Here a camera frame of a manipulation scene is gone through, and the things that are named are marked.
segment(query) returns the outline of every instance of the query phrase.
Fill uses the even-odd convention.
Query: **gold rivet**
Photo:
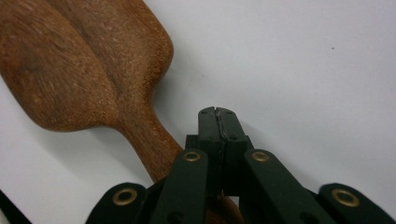
[[[251,157],[255,160],[255,161],[268,161],[270,159],[270,156],[268,156],[267,154],[263,153],[263,152],[253,152],[251,154]]]
[[[343,198],[342,195],[346,195],[350,200]],[[348,207],[357,207],[361,204],[361,201],[353,193],[345,189],[334,189],[332,190],[332,197],[339,203]]]
[[[183,159],[185,161],[198,161],[201,159],[201,155],[196,152],[188,152],[184,154]]]
[[[132,203],[137,198],[137,191],[135,189],[126,188],[120,189],[113,196],[113,203],[118,206],[124,206]]]

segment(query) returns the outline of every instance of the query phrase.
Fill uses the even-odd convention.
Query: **wood grain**
[[[152,106],[172,54],[138,0],[0,0],[0,73],[27,115],[58,132],[120,131],[155,182],[181,150]],[[230,201],[213,204],[227,209],[212,209],[211,223],[242,222]]]

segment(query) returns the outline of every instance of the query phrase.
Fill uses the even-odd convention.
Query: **wooden paddle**
[[[139,0],[0,1],[0,73],[27,115],[58,132],[120,131],[155,182],[181,150],[151,102],[172,54]],[[211,202],[208,219],[243,222],[228,199]]]

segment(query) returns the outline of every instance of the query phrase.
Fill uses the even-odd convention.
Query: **wooden spoon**
[[[27,115],[53,131],[120,131],[155,182],[181,150],[151,102],[172,54],[139,0],[0,1],[0,73]],[[243,222],[228,199],[209,207],[211,223]]]

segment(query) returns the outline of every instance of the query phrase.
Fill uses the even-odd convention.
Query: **white surface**
[[[396,217],[394,1],[146,1],[171,36],[155,108],[184,145],[197,113],[233,110],[313,191],[354,187]],[[151,184],[107,128],[52,133],[0,81],[0,188],[34,223],[83,223],[106,190]]]

